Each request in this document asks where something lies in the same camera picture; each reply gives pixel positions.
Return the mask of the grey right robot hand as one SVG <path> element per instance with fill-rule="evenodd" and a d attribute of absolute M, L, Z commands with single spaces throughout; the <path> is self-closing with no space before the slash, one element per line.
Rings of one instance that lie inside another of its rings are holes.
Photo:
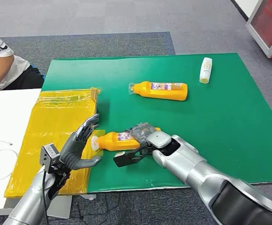
<path fill-rule="evenodd" d="M 134 127 L 125 130 L 131 137 L 138 141 L 141 146 L 147 145 L 147 137 L 156 131 L 155 127 L 153 127 L 147 122 L 139 123 Z"/>

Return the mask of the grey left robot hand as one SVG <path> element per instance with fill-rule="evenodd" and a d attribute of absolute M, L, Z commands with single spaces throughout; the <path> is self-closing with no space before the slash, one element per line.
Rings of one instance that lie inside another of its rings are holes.
<path fill-rule="evenodd" d="M 88 139 L 98 126 L 99 114 L 92 115 L 73 132 L 63 146 L 60 160 L 70 170 L 94 167 L 101 160 L 101 156 L 82 159 L 82 154 Z"/>

